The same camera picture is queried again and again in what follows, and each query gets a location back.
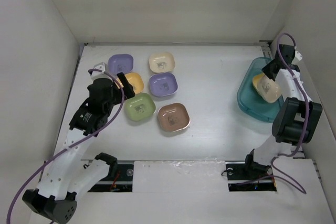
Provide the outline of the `yellow plate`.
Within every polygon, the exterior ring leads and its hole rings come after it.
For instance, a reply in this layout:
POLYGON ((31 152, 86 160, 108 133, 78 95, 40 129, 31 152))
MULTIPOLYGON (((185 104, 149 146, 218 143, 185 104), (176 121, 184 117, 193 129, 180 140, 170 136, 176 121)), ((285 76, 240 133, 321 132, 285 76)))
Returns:
POLYGON ((260 82, 260 80, 263 78, 264 74, 261 73, 261 74, 258 74, 258 75, 255 75, 252 79, 252 84, 253 84, 253 87, 255 88, 256 91, 258 91, 258 84, 260 82))
POLYGON ((144 90, 143 80, 138 73, 135 72, 126 73, 125 77, 128 83, 132 85, 135 95, 141 93, 144 90))

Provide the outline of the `green plate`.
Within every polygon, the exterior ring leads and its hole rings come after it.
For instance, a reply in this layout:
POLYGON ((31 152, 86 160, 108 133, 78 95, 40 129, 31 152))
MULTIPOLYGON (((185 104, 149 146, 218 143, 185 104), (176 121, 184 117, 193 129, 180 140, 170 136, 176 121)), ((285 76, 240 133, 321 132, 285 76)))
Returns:
POLYGON ((153 99, 147 93, 139 93, 127 99, 124 106, 126 115, 131 121, 147 119, 151 117, 156 110, 153 99))

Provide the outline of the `purple plate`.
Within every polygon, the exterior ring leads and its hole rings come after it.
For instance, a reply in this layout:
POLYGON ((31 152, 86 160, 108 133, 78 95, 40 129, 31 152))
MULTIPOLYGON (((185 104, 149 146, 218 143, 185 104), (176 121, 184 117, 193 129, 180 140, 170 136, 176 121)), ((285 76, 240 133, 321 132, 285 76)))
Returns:
POLYGON ((133 70, 134 59, 130 54, 116 54, 109 58, 108 68, 112 74, 127 74, 133 70))
POLYGON ((155 97, 165 97, 178 90, 177 80, 170 72, 157 73, 149 79, 150 91, 155 97))

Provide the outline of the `cream plate back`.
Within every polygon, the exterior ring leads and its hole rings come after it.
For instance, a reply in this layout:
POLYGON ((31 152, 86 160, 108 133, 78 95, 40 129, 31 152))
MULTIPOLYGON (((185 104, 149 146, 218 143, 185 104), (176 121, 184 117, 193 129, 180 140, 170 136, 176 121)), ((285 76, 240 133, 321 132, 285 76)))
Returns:
POLYGON ((170 52, 154 53, 149 57, 149 67, 154 73, 171 72, 175 68, 175 59, 170 52))

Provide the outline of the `brown plate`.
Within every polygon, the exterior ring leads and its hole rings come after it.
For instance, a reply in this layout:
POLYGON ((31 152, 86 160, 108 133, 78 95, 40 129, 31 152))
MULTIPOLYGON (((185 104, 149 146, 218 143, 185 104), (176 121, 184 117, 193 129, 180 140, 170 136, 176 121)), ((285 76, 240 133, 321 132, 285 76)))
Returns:
POLYGON ((158 110, 158 120, 161 128, 166 132, 177 132, 187 128, 190 116, 186 107, 181 103, 172 103, 158 110))

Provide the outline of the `cream plate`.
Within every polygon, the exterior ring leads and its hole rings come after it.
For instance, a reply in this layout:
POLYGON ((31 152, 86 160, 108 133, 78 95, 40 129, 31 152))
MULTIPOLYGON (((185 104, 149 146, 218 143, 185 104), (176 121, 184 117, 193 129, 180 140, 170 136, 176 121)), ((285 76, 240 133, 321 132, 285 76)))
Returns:
POLYGON ((282 96, 280 86, 266 75, 257 82, 257 91, 268 103, 274 103, 282 96))
POLYGON ((154 73, 171 72, 175 68, 175 59, 170 52, 154 53, 149 57, 149 67, 154 73))

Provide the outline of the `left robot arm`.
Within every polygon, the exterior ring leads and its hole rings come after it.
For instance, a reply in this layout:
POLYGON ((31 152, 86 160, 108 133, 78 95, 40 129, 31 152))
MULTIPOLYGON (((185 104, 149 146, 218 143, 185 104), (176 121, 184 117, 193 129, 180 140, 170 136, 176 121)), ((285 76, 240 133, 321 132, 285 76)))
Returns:
POLYGON ((103 77, 87 87, 89 96, 69 123, 63 149, 47 162, 50 168, 37 187, 26 190, 22 197, 33 212, 52 223, 68 223, 79 199, 98 181, 112 180, 118 172, 117 158, 100 153, 81 174, 76 174, 88 147, 116 118, 111 115, 113 107, 123 106, 125 100, 135 96, 124 73, 116 77, 100 73, 103 77))

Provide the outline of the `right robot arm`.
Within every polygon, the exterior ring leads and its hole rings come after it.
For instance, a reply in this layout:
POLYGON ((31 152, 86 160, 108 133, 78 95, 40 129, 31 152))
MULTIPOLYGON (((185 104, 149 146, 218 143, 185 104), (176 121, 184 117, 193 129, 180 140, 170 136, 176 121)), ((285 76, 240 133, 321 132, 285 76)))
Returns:
POLYGON ((313 137, 322 105, 313 102, 303 87, 298 67, 301 60, 295 46, 279 45, 274 60, 262 69, 258 90, 268 95, 270 85, 276 84, 284 103, 273 121, 271 136, 245 158, 243 173, 250 180, 269 175, 276 158, 288 157, 292 146, 299 149, 313 137))

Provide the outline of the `yellow plate on table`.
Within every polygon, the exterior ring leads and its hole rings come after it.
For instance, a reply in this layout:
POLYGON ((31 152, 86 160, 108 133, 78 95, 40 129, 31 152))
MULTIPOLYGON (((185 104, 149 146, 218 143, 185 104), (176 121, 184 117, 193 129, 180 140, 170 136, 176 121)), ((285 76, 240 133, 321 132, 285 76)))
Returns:
POLYGON ((138 73, 135 72, 126 73, 125 77, 128 83, 132 85, 135 95, 141 93, 144 90, 143 80, 138 73))

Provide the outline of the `teal plastic bin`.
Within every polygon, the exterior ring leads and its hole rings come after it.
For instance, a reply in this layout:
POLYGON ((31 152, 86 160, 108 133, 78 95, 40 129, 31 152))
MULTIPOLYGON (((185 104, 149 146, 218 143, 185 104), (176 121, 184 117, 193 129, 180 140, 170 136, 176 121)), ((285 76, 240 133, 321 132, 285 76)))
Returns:
POLYGON ((266 57, 254 59, 237 92, 239 108, 252 118, 266 123, 272 123, 274 121, 284 103, 283 97, 280 97, 274 103, 266 102, 253 86, 253 77, 263 73, 262 68, 270 62, 271 59, 266 57))

